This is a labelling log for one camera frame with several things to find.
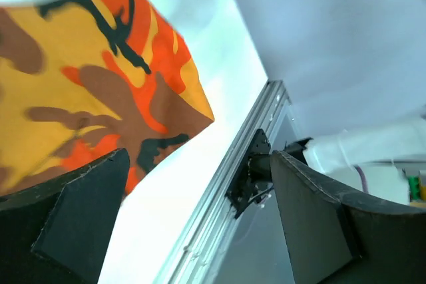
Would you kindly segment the aluminium rail frame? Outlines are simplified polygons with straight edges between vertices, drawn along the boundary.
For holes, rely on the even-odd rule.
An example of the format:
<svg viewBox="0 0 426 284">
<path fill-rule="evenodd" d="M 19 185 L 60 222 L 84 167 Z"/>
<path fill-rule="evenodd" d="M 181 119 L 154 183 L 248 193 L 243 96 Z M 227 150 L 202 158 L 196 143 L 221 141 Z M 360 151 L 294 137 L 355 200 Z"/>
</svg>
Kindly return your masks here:
<svg viewBox="0 0 426 284">
<path fill-rule="evenodd" d="M 270 151 L 287 104 L 283 82 L 269 80 L 154 278 L 155 283 L 213 282 L 238 225 L 234 217 L 238 206 L 250 200 L 254 187 L 244 178 L 241 196 L 231 200 L 229 191 L 239 175 L 247 175 L 244 170 L 251 153 Z"/>
</svg>

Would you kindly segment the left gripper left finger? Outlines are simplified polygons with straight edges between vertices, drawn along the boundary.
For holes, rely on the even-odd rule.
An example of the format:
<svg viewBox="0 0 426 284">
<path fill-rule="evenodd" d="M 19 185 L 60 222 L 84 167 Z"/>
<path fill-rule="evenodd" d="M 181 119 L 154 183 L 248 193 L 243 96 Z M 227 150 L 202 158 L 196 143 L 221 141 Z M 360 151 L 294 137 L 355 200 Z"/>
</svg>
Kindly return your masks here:
<svg viewBox="0 0 426 284">
<path fill-rule="evenodd" d="M 1 282 L 96 283 L 129 168 L 118 149 L 1 197 Z"/>
</svg>

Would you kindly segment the orange camouflage trousers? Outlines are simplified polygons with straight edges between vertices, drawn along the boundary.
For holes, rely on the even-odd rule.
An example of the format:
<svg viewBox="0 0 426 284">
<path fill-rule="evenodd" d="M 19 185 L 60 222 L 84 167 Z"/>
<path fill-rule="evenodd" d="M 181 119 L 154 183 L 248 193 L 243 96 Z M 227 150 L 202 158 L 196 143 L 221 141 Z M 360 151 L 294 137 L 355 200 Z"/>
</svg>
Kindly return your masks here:
<svg viewBox="0 0 426 284">
<path fill-rule="evenodd" d="M 1 193 L 124 148 L 130 193 L 214 121 L 183 38 L 148 0 L 1 8 Z"/>
</svg>

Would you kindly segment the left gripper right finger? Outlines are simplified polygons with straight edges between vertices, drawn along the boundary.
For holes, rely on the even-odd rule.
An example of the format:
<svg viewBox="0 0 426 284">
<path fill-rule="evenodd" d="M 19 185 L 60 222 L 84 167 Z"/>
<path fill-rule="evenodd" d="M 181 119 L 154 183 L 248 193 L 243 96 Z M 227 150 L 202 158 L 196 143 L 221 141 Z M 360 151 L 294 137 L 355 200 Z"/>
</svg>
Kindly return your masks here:
<svg viewBox="0 0 426 284">
<path fill-rule="evenodd" d="M 273 152 L 296 283 L 424 283 L 425 210 L 384 200 Z"/>
</svg>

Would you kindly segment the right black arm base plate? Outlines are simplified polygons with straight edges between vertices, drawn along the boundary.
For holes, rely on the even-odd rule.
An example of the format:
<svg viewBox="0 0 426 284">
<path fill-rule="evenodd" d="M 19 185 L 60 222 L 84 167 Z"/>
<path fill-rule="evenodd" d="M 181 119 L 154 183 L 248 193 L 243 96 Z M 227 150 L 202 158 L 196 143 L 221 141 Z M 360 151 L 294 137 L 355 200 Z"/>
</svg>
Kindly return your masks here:
<svg viewBox="0 0 426 284">
<path fill-rule="evenodd" d="M 257 129 L 225 193 L 235 209 L 234 219 L 238 219 L 251 204 L 261 204 L 273 190 L 272 186 L 260 189 L 260 184 L 272 183 L 270 149 L 266 133 Z"/>
</svg>

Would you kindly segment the green and yellow blocks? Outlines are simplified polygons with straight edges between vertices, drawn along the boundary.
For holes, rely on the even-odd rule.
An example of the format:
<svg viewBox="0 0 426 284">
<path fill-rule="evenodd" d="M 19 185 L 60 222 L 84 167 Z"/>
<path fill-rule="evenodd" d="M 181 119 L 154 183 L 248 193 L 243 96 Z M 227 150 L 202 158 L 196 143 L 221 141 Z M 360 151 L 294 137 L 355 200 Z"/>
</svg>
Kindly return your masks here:
<svg viewBox="0 0 426 284">
<path fill-rule="evenodd" d="M 411 202 L 425 202 L 425 170 L 407 175 Z"/>
</svg>

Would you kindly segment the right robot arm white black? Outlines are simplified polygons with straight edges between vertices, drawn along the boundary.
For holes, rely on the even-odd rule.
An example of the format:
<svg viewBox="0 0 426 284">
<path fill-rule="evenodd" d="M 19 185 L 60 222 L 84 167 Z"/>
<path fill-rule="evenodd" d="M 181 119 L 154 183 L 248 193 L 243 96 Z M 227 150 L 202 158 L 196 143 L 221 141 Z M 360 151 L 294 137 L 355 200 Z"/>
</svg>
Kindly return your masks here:
<svg viewBox="0 0 426 284">
<path fill-rule="evenodd" d="M 425 0 L 236 0 L 321 172 L 425 156 Z"/>
</svg>

